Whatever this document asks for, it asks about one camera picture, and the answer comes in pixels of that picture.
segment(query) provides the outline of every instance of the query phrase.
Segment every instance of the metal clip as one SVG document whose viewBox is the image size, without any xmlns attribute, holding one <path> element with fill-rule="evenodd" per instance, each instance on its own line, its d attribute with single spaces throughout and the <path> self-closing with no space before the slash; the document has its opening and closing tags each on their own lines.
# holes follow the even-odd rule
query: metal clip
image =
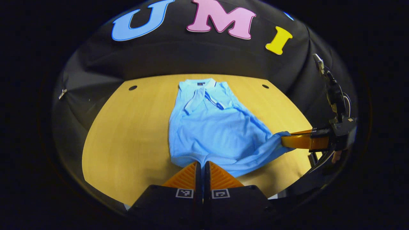
<svg viewBox="0 0 409 230">
<path fill-rule="evenodd" d="M 324 61 L 317 54 L 313 54 L 312 56 L 314 57 L 315 63 L 317 64 L 319 73 L 323 75 L 324 74 Z"/>
<path fill-rule="evenodd" d="M 63 92 L 60 94 L 58 97 L 58 100 L 61 100 L 61 98 L 64 96 L 64 94 L 67 92 L 67 89 L 63 89 Z"/>
</svg>

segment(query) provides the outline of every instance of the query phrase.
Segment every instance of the shirt collar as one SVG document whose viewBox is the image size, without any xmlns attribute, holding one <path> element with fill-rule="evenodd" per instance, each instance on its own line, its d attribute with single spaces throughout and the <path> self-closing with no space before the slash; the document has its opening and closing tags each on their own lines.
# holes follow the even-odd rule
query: shirt collar
<svg viewBox="0 0 409 230">
<path fill-rule="evenodd" d="M 209 89 L 213 88 L 216 85 L 216 81 L 213 78 L 207 78 L 207 79 L 199 79 L 199 80 L 185 80 L 185 82 L 189 85 L 197 86 L 197 83 L 200 82 L 205 82 L 204 88 Z"/>
</svg>

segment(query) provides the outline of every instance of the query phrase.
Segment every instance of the letter m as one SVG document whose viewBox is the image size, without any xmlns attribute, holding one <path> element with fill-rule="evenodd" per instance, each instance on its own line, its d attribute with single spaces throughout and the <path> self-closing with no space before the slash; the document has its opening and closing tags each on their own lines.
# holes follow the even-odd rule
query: letter m
<svg viewBox="0 0 409 230">
<path fill-rule="evenodd" d="M 230 24 L 233 28 L 228 33 L 234 37 L 250 39 L 250 26 L 255 13 L 242 7 L 235 8 L 230 13 L 226 13 L 220 3 L 216 0 L 193 0 L 198 5 L 193 24 L 187 26 L 191 32 L 209 32 L 211 27 L 207 24 L 210 17 L 216 31 L 223 32 Z"/>
</svg>

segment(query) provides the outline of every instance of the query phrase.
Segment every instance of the wooden table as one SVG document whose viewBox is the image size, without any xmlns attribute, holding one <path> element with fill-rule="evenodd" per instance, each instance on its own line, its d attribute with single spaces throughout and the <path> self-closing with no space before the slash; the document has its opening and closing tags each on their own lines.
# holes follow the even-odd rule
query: wooden table
<svg viewBox="0 0 409 230">
<path fill-rule="evenodd" d="M 177 173 L 181 167 L 171 163 L 168 132 L 178 83 L 207 78 L 226 81 L 238 100 L 273 134 L 312 128 L 298 108 L 267 80 L 219 74 L 130 80 L 109 98 L 87 135 L 82 156 L 85 180 L 113 199 L 132 205 L 147 186 L 161 185 Z M 238 180 L 257 185 L 270 197 L 311 168 L 308 154 L 305 149 L 285 153 Z"/>
</svg>

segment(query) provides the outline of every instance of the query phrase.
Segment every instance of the blue letter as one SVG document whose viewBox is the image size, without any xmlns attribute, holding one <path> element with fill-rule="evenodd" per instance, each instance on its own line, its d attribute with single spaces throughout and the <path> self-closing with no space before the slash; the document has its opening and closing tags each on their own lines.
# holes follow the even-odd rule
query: blue letter
<svg viewBox="0 0 409 230">
<path fill-rule="evenodd" d="M 114 27 L 112 28 L 112 39 L 115 41 L 126 41 L 154 31 L 165 19 L 166 7 L 169 3 L 174 1 L 175 0 L 164 0 L 149 5 L 148 8 L 152 8 L 149 21 L 145 25 L 138 28 L 131 28 L 130 22 L 133 15 L 139 12 L 140 9 L 134 10 L 118 18 L 113 22 Z"/>
</svg>

